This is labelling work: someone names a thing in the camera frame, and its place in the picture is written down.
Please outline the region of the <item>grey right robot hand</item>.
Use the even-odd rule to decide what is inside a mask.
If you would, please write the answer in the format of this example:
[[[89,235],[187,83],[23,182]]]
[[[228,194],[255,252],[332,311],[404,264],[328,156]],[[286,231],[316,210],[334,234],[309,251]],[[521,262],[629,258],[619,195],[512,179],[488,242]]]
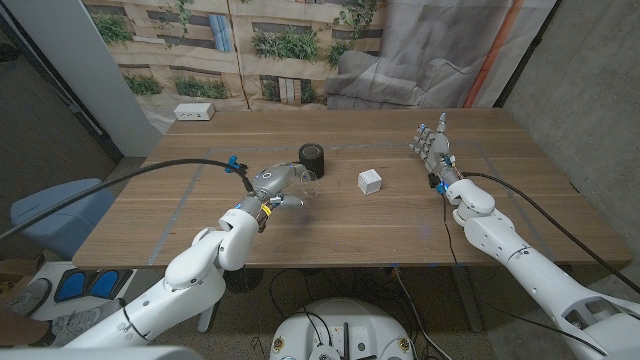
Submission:
[[[449,140],[445,134],[447,115],[443,112],[435,131],[421,124],[409,148],[424,162],[428,173],[429,186],[444,195],[448,188],[463,176],[455,165],[455,156],[450,152]]]

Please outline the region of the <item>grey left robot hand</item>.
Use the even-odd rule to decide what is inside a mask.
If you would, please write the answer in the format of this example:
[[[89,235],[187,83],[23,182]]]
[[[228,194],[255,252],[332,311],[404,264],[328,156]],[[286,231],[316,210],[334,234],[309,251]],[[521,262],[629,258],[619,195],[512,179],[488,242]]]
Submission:
[[[250,180],[252,190],[236,205],[236,209],[259,218],[270,216],[272,210],[277,207],[302,207],[305,205],[304,200],[292,194],[285,194],[284,190],[306,174],[306,167],[297,162],[270,166]]]

